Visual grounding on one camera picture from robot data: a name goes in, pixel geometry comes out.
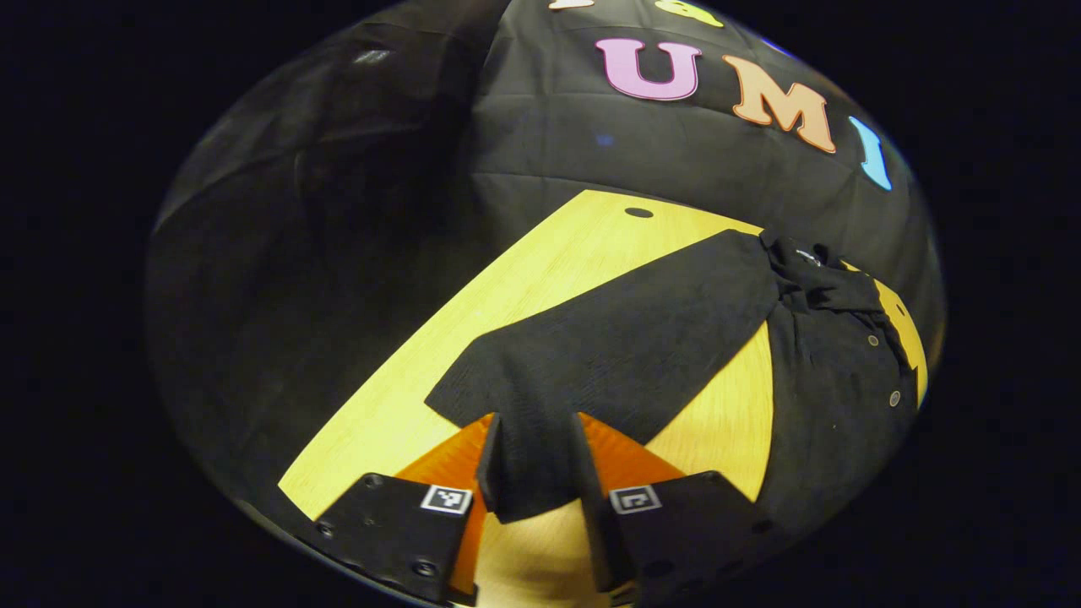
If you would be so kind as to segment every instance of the black background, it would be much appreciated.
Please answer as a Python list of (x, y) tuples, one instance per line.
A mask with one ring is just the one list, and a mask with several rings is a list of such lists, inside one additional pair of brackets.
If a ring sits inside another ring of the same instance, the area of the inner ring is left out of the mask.
[[(141, 309), (143, 248), (192, 146), (258, 79), (387, 4), (6, 9), (8, 202), (21, 233), (9, 241), (13, 605), (395, 605), (279, 543), (202, 476), (156, 394)], [(1063, 428), (1077, 402), (1077, 314), (1056, 262), (1071, 255), (1079, 210), (1058, 164), (1077, 156), (1076, 34), (1056, 25), (1079, 15), (1073, 3), (1019, 6), (721, 9), (826, 74), (906, 154), (938, 222), (950, 323), (893, 463), (713, 604), (1065, 605), (1077, 594), (1067, 473), (1078, 450)]]

